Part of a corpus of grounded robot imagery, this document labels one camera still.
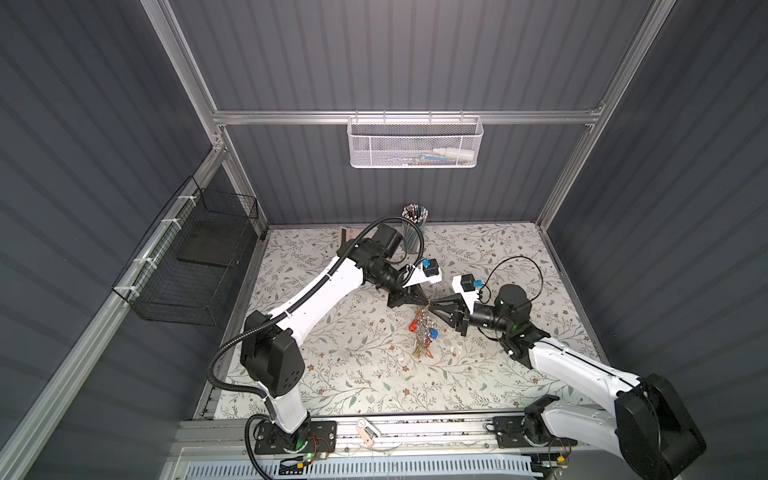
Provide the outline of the round metal key organizer plate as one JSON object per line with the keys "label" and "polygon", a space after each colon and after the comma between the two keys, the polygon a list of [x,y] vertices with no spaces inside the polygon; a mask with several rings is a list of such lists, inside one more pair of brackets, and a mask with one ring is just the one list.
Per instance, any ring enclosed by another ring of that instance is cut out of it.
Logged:
{"label": "round metal key organizer plate", "polygon": [[433,341],[437,338],[438,332],[435,323],[430,317],[429,309],[426,306],[421,307],[414,320],[419,322],[419,328],[416,332],[410,331],[415,335],[413,355],[417,358],[425,357],[432,359],[433,354],[430,347]]}

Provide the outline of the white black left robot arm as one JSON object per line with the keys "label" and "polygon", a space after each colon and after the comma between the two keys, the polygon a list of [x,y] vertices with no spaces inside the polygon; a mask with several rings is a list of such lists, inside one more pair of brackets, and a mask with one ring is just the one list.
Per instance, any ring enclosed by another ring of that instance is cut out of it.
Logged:
{"label": "white black left robot arm", "polygon": [[300,347],[313,328],[348,294],[369,283],[388,293],[388,306],[427,303],[421,285],[441,280],[437,260],[417,254],[416,261],[399,269],[391,263],[403,236],[380,223],[367,227],[337,250],[329,265],[298,294],[264,315],[252,312],[244,330],[273,321],[273,326],[245,338],[240,363],[256,382],[258,395],[281,435],[298,444],[304,441],[310,415],[303,405],[299,382],[305,370]]}

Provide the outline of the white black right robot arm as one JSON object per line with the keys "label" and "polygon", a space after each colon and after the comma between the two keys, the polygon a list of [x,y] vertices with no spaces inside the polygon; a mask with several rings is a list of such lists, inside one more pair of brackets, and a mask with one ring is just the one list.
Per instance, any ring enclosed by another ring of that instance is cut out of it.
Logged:
{"label": "white black right robot arm", "polygon": [[458,287],[428,309],[461,334],[470,327],[497,332],[511,360],[593,401],[572,405],[552,394],[534,401],[518,428],[530,445],[585,443],[623,459],[643,479],[673,479],[705,453],[703,434],[667,379],[618,370],[555,339],[531,321],[531,301],[521,287],[502,286],[490,305],[477,291]]}

